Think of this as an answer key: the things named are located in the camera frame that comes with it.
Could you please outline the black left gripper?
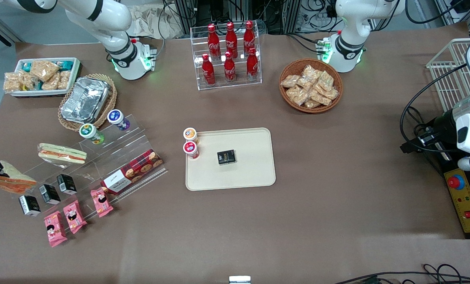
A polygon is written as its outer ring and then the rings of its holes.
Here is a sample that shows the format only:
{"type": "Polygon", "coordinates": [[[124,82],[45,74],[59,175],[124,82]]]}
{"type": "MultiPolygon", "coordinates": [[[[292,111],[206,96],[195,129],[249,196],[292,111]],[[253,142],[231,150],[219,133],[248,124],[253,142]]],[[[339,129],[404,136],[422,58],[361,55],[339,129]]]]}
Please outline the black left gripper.
{"type": "Polygon", "coordinates": [[[400,145],[403,153],[419,153],[422,151],[442,153],[455,153],[457,149],[456,123],[452,111],[446,111],[426,124],[418,125],[419,131],[424,131],[418,136],[419,148],[414,144],[405,142],[400,145]]]}

